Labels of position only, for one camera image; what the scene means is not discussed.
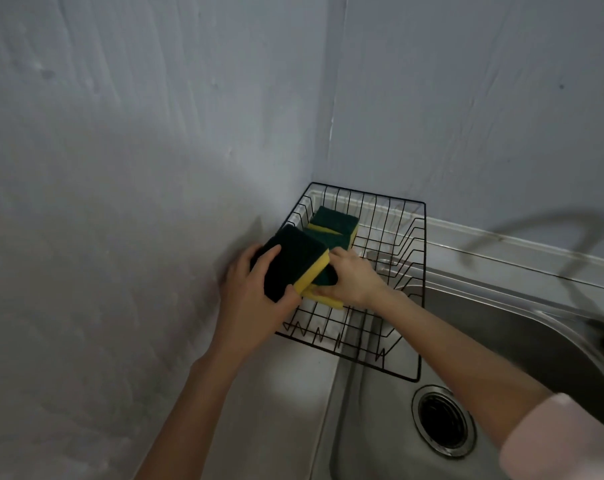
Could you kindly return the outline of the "person's left hand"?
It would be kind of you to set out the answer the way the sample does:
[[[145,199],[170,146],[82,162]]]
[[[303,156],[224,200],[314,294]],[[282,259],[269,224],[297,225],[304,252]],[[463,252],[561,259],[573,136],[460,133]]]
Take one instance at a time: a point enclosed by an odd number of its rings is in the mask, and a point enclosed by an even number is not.
[[[245,250],[229,267],[221,289],[220,311],[213,336],[216,348],[249,355],[275,333],[293,311],[277,311],[277,302],[264,293],[264,278],[281,250],[277,245],[250,268],[259,244]]]

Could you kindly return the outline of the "person's right hand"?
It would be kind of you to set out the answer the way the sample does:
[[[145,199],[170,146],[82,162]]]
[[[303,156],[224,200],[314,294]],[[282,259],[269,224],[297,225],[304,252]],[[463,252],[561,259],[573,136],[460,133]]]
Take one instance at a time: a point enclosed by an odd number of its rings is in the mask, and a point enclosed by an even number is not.
[[[376,273],[370,262],[359,255],[353,273],[338,275],[338,282],[332,287],[317,288],[317,294],[338,299],[346,306],[370,310],[377,310],[378,304],[392,291],[393,289]]]

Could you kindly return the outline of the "green and yellow sponge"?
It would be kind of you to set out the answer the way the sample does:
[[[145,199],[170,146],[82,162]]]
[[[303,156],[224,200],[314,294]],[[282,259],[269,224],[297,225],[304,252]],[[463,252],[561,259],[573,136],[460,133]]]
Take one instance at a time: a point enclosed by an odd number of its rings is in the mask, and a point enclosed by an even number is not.
[[[330,250],[323,242],[297,226],[286,225],[255,253],[250,259],[250,268],[259,257],[277,245],[281,250],[270,263],[264,278],[264,293],[274,302],[284,296],[288,285],[302,294],[330,264]]]
[[[308,226],[304,229],[306,235],[313,239],[321,242],[329,250],[334,248],[342,248],[346,251],[351,249],[351,237],[342,233],[335,232],[328,228],[322,227],[311,227]]]
[[[329,264],[320,272],[314,281],[302,291],[301,296],[322,305],[329,306],[330,308],[343,310],[344,304],[342,301],[317,294],[318,287],[332,287],[336,285],[337,282],[338,274],[335,271],[335,268]]]
[[[324,206],[314,213],[306,228],[317,232],[341,235],[348,238],[346,249],[351,248],[358,233],[358,217],[338,212]]]

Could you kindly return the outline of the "person's left forearm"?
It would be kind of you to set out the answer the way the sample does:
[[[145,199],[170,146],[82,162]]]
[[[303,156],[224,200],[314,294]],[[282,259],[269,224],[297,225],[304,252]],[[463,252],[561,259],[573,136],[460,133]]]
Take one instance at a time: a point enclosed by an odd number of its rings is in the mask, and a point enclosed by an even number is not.
[[[196,360],[179,397],[133,480],[200,480],[224,402],[252,352],[276,327],[216,333]]]

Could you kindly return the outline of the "person's right forearm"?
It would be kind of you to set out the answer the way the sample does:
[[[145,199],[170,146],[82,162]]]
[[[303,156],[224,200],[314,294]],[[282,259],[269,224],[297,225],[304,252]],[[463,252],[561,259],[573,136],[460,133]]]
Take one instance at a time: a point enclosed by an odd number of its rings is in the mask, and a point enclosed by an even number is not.
[[[498,447],[552,396],[538,380],[398,290],[383,287],[367,308],[400,332]]]

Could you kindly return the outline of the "metal sink drain strainer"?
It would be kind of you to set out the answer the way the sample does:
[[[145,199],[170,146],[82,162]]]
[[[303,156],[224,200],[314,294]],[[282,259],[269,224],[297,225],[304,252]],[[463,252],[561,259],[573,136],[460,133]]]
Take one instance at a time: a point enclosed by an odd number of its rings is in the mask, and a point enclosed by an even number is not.
[[[437,385],[418,388],[411,412],[418,434],[435,453],[460,460],[474,450],[475,421],[449,389]]]

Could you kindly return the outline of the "pink sleeve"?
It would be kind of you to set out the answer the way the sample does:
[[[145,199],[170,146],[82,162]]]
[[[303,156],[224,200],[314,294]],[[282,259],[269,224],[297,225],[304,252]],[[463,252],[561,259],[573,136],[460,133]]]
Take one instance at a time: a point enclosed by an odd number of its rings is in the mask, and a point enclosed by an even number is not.
[[[499,464],[511,480],[604,480],[604,425],[569,395],[553,395],[510,433]]]

